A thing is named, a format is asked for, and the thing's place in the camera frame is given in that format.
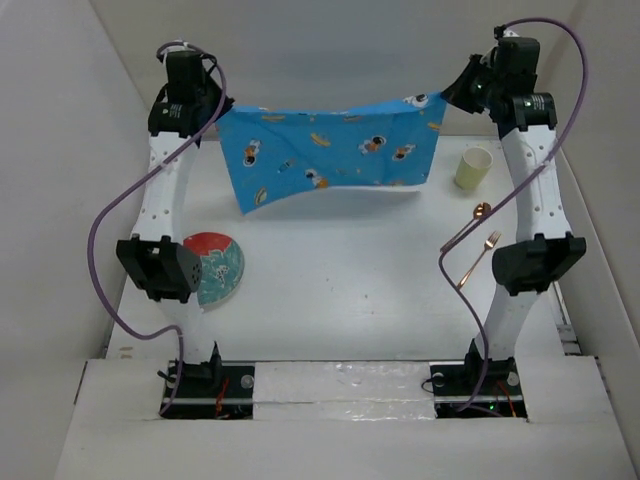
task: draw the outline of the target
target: blue patterned fabric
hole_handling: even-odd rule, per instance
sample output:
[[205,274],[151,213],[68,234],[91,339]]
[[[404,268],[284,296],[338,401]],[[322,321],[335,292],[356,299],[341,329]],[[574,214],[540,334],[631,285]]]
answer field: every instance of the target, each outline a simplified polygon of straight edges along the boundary
[[216,126],[248,213],[317,188],[424,183],[445,108],[437,92],[341,112],[234,107]]

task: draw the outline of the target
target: round plate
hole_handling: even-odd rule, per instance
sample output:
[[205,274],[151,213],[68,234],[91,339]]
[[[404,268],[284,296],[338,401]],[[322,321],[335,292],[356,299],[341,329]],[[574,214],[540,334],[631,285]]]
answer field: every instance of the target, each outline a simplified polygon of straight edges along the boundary
[[227,235],[202,232],[184,240],[184,245],[200,255],[202,282],[198,288],[201,307],[212,306],[236,289],[244,273],[244,254],[240,245]]

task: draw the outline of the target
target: copper fork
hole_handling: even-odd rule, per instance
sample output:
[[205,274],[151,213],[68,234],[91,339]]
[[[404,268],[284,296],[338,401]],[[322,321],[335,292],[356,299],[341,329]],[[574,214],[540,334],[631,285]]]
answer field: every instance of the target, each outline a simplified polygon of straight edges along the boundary
[[469,280],[469,277],[471,276],[475,268],[480,263],[480,260],[482,260],[482,257],[484,257],[485,253],[487,253],[489,250],[492,250],[496,246],[496,243],[498,243],[498,240],[500,240],[501,236],[502,236],[502,233],[498,232],[497,230],[493,232],[491,235],[489,235],[489,238],[487,238],[487,240],[484,242],[484,248],[482,249],[482,253],[478,257],[478,259],[473,263],[473,265],[471,265],[471,268],[469,269],[469,271],[464,274],[464,277],[462,277],[462,280],[458,282],[459,289],[462,288],[465,283],[467,283],[467,280]]

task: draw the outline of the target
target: wall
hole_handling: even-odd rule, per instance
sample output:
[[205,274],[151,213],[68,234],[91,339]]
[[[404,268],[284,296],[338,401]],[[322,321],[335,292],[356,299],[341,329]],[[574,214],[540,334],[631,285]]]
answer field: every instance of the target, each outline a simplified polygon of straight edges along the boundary
[[[146,109],[87,0],[0,0],[0,65],[0,477],[50,479],[109,325],[86,235],[146,169]],[[114,241],[136,210],[115,211],[99,239],[114,300]]]
[[[587,48],[591,77],[582,113],[564,151],[595,230],[579,215],[571,218],[575,231],[587,237],[589,251],[562,287],[583,350],[600,357],[612,404],[640,471],[640,2],[582,2],[574,13],[572,23]],[[559,117],[566,119],[575,102],[581,68],[571,42],[561,42],[555,53],[557,67],[549,88],[562,92],[556,100]],[[599,257],[606,257],[611,272],[598,267]],[[612,282],[619,293],[610,291]]]
[[[565,18],[578,0],[92,2],[147,105],[164,83],[155,49],[184,38],[218,56],[239,103],[344,109],[440,90],[491,48],[495,25],[541,11]],[[541,32],[542,72],[557,38]],[[443,131],[494,128],[450,109]]]

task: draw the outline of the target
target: spoon handle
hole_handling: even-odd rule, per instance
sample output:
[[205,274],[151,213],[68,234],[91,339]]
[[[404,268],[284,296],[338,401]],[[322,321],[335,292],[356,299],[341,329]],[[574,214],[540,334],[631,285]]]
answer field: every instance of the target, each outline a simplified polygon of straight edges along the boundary
[[456,233],[453,237],[451,237],[451,239],[447,243],[445,243],[442,247],[440,247],[440,253],[444,252],[446,248],[449,245],[451,245],[456,240],[456,238],[458,238],[462,234],[462,232],[464,232],[467,228],[469,228],[469,225],[475,222],[475,220],[476,220],[475,218],[472,218],[471,220],[469,220],[469,222],[464,227],[462,227],[458,233]]

